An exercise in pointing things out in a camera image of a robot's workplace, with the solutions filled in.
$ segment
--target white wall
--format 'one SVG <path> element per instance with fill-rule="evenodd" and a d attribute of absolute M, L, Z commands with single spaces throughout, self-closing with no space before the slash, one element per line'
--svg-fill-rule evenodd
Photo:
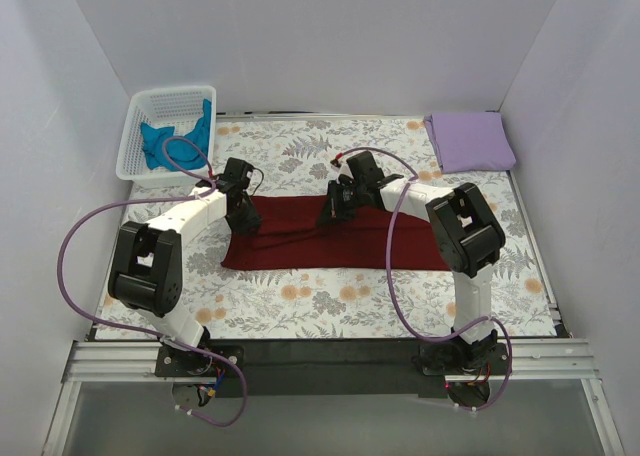
<path fill-rule="evenodd" d="M 0 453 L 40 454 L 73 338 L 58 246 L 79 215 L 125 196 L 115 155 L 128 98 L 74 0 L 0 0 Z M 94 309 L 119 215 L 81 231 L 73 294 Z"/>
<path fill-rule="evenodd" d="M 77 0 L 129 95 L 220 111 L 497 109 L 555 0 Z"/>
<path fill-rule="evenodd" d="M 638 0 L 558 0 L 502 112 L 562 315 L 640 454 Z"/>

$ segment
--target basket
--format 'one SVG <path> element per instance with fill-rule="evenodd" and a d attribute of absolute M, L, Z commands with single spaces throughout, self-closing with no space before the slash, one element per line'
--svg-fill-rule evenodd
<path fill-rule="evenodd" d="M 118 151 L 116 175 L 145 188 L 193 185 L 194 179 L 179 171 L 169 171 L 165 168 L 152 170 L 147 167 L 142 152 L 140 123 L 147 123 L 154 128 L 175 126 L 176 136 L 183 136 L 189 133 L 202 117 L 204 99 L 211 101 L 211 129 L 207 154 L 211 161 L 215 139 L 216 90 L 211 86 L 152 89 L 140 91 L 131 98 Z M 203 165 L 201 169 L 192 172 L 206 176 L 207 167 Z"/>

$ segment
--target floral mat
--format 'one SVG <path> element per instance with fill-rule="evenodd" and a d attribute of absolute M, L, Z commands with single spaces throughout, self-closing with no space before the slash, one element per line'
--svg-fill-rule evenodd
<path fill-rule="evenodd" d="M 218 123 L 213 167 L 230 156 L 262 169 L 258 194 L 320 195 L 333 176 L 329 161 L 354 146 L 377 146 L 406 159 L 420 178 L 435 186 L 472 182 L 500 221 L 507 244 L 492 282 L 493 311 L 513 336 L 555 335 L 546 288 L 541 283 L 509 176 L 502 172 L 443 175 L 421 121 L 411 119 L 252 121 Z M 403 168 L 376 156 L 386 174 Z M 190 187 L 143 189 L 131 198 L 185 195 Z M 129 207 L 125 220 L 145 221 L 171 203 Z M 233 271 L 222 268 L 230 240 L 226 222 L 209 226 L 183 254 L 181 301 L 214 338 L 392 338 L 409 336 L 389 300 L 383 270 L 305 269 Z M 395 271 L 395 284 L 411 325 L 429 335 L 450 331 L 456 307 L 453 278 L 441 271 Z M 137 313 L 104 295 L 98 314 L 119 323 L 147 326 Z M 96 339 L 145 338 L 98 327 Z"/>

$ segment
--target red cloth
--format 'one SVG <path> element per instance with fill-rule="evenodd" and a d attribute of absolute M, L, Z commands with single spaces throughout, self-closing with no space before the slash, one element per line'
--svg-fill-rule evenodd
<path fill-rule="evenodd" d="M 316 227 L 326 196 L 251 198 L 262 216 L 257 234 L 233 234 L 222 266 L 237 270 L 301 268 L 384 269 L 391 213 L 359 208 L 355 219 Z M 431 225 L 398 215 L 394 269 L 448 270 Z"/>

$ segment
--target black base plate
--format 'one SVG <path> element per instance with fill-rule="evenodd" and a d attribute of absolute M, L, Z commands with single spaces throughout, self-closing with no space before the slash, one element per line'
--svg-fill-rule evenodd
<path fill-rule="evenodd" d="M 415 339 L 249 339 L 217 341 L 209 349 L 226 358 L 237 358 L 252 396 L 417 394 L 421 398 L 446 398 L 444 376 L 464 373 L 432 372 L 416 364 L 421 344 Z M 191 377 L 194 382 L 216 376 L 215 369 L 198 376 L 189 374 L 189 365 L 180 362 L 184 355 L 178 353 L 183 352 L 161 348 L 156 376 Z M 506 350 L 499 344 L 489 359 L 491 374 L 505 374 L 502 355 Z M 165 364 L 167 357 L 171 360 Z M 227 369 L 216 398 L 241 395 L 239 379 Z"/>
<path fill-rule="evenodd" d="M 214 354 L 219 354 L 229 359 L 232 356 L 236 358 L 236 366 L 240 369 L 244 366 L 244 350 L 242 346 L 237 345 L 212 345 L 206 348 Z M 158 351 L 158 358 L 156 359 L 155 375 L 161 378 L 207 378 L 216 377 L 218 372 L 215 365 L 212 365 L 208 371 L 198 373 L 197 367 L 194 367 L 191 353 L 174 349 L 169 346 L 162 346 Z M 201 364 L 196 366 L 206 366 L 208 362 L 206 359 L 202 360 Z M 235 376 L 233 371 L 229 371 L 226 376 Z"/>

